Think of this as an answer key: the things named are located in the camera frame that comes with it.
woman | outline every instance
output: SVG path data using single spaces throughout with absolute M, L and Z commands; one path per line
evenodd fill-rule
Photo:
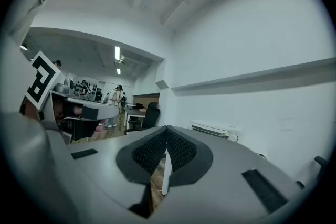
M 104 98 L 103 98 L 103 103 L 104 104 L 107 104 L 108 103 L 108 101 L 109 101 L 109 92 L 108 93 L 106 93 L 105 95 L 104 95 Z
M 82 81 L 82 85 L 83 88 L 81 89 L 81 91 L 78 93 L 80 96 L 84 97 L 85 99 L 89 98 L 89 93 L 90 93 L 90 89 L 86 83 L 86 80 Z
M 122 113 L 125 112 L 126 100 L 127 100 L 126 93 L 123 92 L 123 97 L 121 98 L 121 108 L 122 108 Z
M 62 62 L 60 60 L 56 60 L 55 62 L 53 62 L 54 66 L 57 67 L 58 69 L 61 69 L 62 66 Z
M 122 85 L 118 85 L 115 89 L 113 94 L 109 95 L 111 98 L 109 99 L 109 103 L 111 102 L 113 105 L 117 105 L 121 108 L 121 98 L 122 98 Z M 119 115 L 113 119 L 113 126 L 117 125 L 119 119 Z M 108 121 L 108 128 L 112 127 L 112 119 Z

fluorescent light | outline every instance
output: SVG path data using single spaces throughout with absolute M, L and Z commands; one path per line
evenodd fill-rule
M 114 52 L 115 52 L 116 60 L 120 61 L 120 48 L 114 47 Z
M 24 46 L 23 46 L 23 45 L 20 45 L 20 48 L 21 48 L 22 50 L 27 50 L 27 45 L 25 45 L 25 44 L 24 44 Z

wall-mounted air conditioner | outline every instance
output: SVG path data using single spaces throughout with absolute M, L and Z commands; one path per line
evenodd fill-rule
M 242 125 L 208 122 L 203 120 L 192 121 L 191 128 L 198 132 L 218 136 L 231 141 L 238 141 L 239 136 L 243 132 Z

black rectangle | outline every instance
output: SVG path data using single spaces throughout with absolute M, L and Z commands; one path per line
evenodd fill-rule
M 242 173 L 269 213 L 278 210 L 287 199 L 256 169 Z
M 88 150 L 84 150 L 84 151 L 78 151 L 78 152 L 74 152 L 72 153 L 72 157 L 74 159 L 79 159 L 79 158 L 83 158 L 83 157 L 86 157 L 86 156 L 89 156 L 89 155 L 92 155 L 94 153 L 98 153 L 98 151 L 96 151 L 95 149 L 93 148 L 90 148 Z
M 82 118 L 88 120 L 96 120 L 98 116 L 98 109 L 88 108 L 86 106 L 82 107 Z

black chair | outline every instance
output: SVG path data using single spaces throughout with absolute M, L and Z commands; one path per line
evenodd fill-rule
M 138 120 L 129 121 L 129 123 L 133 124 L 133 129 L 125 130 L 124 132 L 125 135 L 127 134 L 127 132 L 142 131 L 145 129 L 155 127 L 156 121 L 158 120 L 159 115 L 160 115 L 160 109 L 148 107 L 146 111 L 146 116 L 144 117 L 143 122 L 142 122 L 142 126 L 141 126 L 141 122 Z

